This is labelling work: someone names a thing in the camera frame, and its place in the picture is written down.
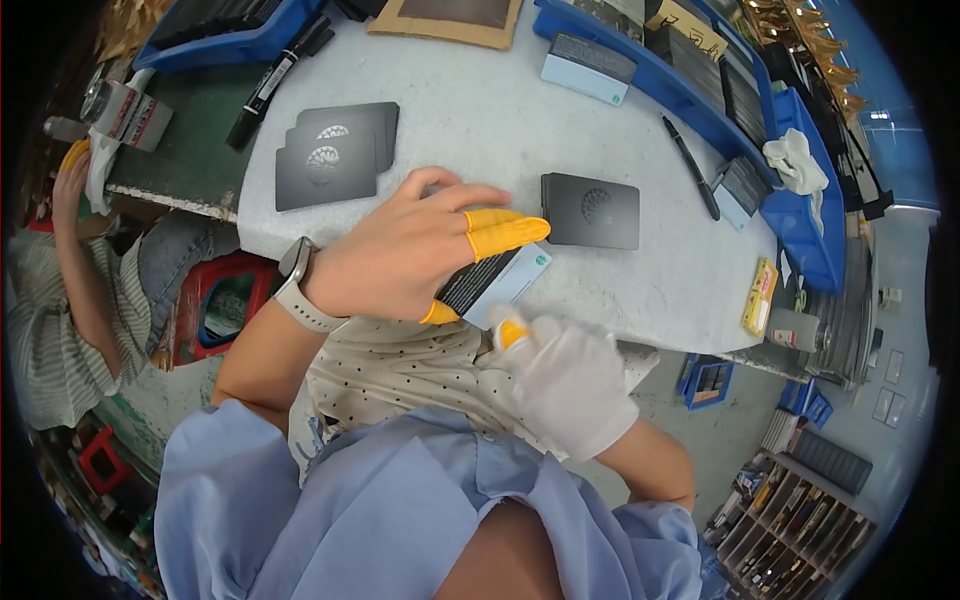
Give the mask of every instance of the storage cubby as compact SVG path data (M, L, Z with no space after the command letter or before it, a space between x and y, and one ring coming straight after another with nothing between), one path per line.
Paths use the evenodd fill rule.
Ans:
M730 509L728 520L734 525L717 548L720 565L734 588L757 600L821 597L876 529L782 463Z

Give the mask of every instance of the blue bin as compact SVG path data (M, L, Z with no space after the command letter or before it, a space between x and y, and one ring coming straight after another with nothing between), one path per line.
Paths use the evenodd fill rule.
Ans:
M713 23L719 21L721 27L726 26L726 29L730 30L730 26L713 7L702 0L691 1ZM534 0L534 4L540 7L540 14L534 22L534 32L538 36L553 39L558 31L569 32L593 40L636 62L636 73L631 81L633 85L683 119L727 160L746 156L754 164L757 173L771 186L782 185L780 176L767 165L763 154L746 134L660 57L564 0ZM767 136L774 137L770 74L759 55L753 50L750 50L750 53L754 61L757 87L760 90L760 105Z
M818 394L813 398L813 402L810 403L809 408L806 409L804 417L816 425L817 429L823 429L824 425L827 424L827 419L829 419L832 414L833 407L830 406L826 398Z
M846 260L846 227L840 182L827 154L827 146L813 125L813 119L797 90L789 87L775 94L774 111L777 114L777 136L784 135L791 127L803 132L810 143L810 153L827 175L829 185L824 190L824 203L820 209L824 234L820 235L813 221L809 197L789 190L778 190L768 196L760 206L760 214L783 242L794 265L810 283L810 287L840 296Z
M807 383L797 381L787 381L783 386L783 392L780 394L780 403L777 408L781 408L791 415L802 415L810 406L812 398L817 395L816 379L810 379Z
M272 62L317 7L327 1L283 0L257 29L196 39L166 50L157 50L148 40L133 59L133 70L153 67L160 73L175 73L215 64ZM160 22L171 13L167 11Z
M733 369L736 363L720 360L710 356L705 356L701 361L701 354L690 353L684 360L684 368L681 371L680 379L677 382L677 393L684 397L684 406L689 411L700 410L714 404L719 404L727 399L727 391L730 389L730 380L733 376ZM726 378L723 385L719 388L720 394L708 400L695 401L697 390L700 387L701 379L713 370L723 370Z

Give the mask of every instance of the light blue shirt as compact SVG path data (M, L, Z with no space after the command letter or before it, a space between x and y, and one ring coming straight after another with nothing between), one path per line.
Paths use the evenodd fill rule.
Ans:
M685 508L611 512L552 454L473 433L445 408L342 434L313 459L302 490L298 475L280 431L236 400L181 423L154 528L168 595L425 600L504 497L540 515L566 600L700 594Z

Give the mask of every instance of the red stool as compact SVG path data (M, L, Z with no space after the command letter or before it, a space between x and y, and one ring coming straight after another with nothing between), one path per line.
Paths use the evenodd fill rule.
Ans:
M198 360L226 352L236 335L223 338L222 343L210 343L204 331L204 319L210 296L217 284L231 277L253 275L253 288L247 303L244 324L250 322L256 311L270 299L271 284L276 275L276 261L237 251L227 256L202 262L190 270L180 288L177 303L174 367L189 365Z
M77 457L77 464L80 466L80 471L84 474L86 480L90 482L90 487L93 488L97 495L109 493L114 486L133 473L133 467L123 462L120 457L117 456L113 446L110 445L109 439L112 435L113 427L109 425L105 426L93 437L93 440L84 448L80 456ZM109 465L104 465L101 456L98 454L100 451L103 451L103 458L106 458ZM98 469L94 468L91 462L94 457L97 458L97 467L99 470L111 470L112 472L109 475L103 476L97 472Z

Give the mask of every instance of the blue sleeve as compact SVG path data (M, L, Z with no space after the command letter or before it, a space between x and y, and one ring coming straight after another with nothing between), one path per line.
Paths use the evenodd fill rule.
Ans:
M205 407L170 437L154 538L171 599L243 599L300 498L280 431L236 400Z
M697 528L687 509L673 502L635 502L615 509L613 516L630 538L647 598L700 597Z

